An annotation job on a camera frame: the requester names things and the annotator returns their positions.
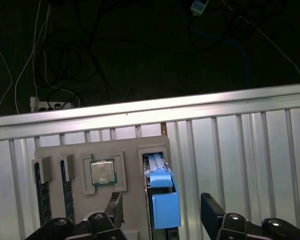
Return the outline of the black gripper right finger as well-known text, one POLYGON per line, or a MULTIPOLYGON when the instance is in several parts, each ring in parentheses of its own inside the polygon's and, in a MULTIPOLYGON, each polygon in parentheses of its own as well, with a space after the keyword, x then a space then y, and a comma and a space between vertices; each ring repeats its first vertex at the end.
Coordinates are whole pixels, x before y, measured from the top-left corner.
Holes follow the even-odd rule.
POLYGON ((300 229, 291 223, 265 218, 256 225, 238 213, 226 213, 207 192, 200 195, 200 217, 212 240, 300 240, 300 229))

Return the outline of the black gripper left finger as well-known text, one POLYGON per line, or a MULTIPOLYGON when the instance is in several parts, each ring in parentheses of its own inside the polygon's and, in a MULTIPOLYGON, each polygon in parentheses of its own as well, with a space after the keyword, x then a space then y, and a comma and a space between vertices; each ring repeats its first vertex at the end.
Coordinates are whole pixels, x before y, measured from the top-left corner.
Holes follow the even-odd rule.
POLYGON ((53 218, 27 237, 28 240, 126 240, 121 225, 123 195, 113 192, 104 211, 87 214, 80 223, 53 218))

